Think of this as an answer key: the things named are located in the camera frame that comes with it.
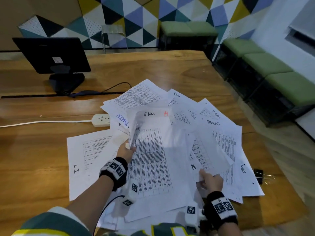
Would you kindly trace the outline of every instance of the wooden table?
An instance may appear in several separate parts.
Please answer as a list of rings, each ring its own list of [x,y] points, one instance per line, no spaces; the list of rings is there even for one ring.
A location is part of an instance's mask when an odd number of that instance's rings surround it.
[[[198,51],[108,54],[88,57],[92,72],[77,89],[101,91],[118,82],[132,86],[148,78],[168,91],[176,89],[200,101],[207,98],[233,122],[243,126],[242,146],[253,168],[275,176],[263,184],[264,197],[245,197],[234,204],[241,229],[294,220],[307,209],[260,136],[235,103],[210,61]],[[47,76],[25,61],[0,61],[2,95],[53,93]],[[118,86],[113,91],[126,91]],[[9,98],[0,100],[0,125],[35,120],[84,120],[103,113],[102,102],[118,95]],[[106,128],[91,123],[41,123],[0,128],[0,234],[10,235],[30,217],[69,203],[66,138]]]

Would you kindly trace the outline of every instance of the white cable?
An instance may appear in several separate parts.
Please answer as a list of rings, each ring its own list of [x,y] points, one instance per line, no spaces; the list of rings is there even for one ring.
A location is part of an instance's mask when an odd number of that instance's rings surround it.
[[[31,124],[31,123],[40,123],[40,122],[64,122],[64,123],[76,123],[76,122],[92,122],[92,120],[80,120],[80,121],[36,121],[36,122],[24,122],[24,123],[12,124],[12,125],[0,126],[0,128],[1,128],[1,127],[14,127],[14,126],[19,126],[19,125],[25,125],[25,124]]]

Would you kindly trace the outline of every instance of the geometric wall pattern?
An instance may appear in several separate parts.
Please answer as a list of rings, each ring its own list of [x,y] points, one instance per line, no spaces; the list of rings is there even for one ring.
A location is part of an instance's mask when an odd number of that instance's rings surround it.
[[[105,35],[106,47],[156,47],[163,21],[207,21],[226,38],[249,39],[273,0],[78,0],[82,16],[60,26],[38,15],[19,26],[25,37],[78,37],[85,49],[102,48],[101,27],[119,24],[125,36]]]

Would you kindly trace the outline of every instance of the black wrist strap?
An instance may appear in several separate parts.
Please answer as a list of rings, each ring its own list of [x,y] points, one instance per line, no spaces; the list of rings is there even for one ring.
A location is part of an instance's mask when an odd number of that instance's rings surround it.
[[[128,164],[122,157],[116,157],[107,162],[100,170],[101,176],[108,176],[114,182],[113,191],[126,183]]]
[[[238,224],[237,214],[231,202],[220,191],[214,191],[207,196],[203,213],[216,230],[224,223]]]

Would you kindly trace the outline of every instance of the power outlet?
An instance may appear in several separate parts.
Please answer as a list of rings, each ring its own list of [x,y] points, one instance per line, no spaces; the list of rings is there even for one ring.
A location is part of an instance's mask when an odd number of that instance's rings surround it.
[[[111,118],[109,114],[95,114],[92,117],[92,124],[94,127],[109,127],[111,125]]]

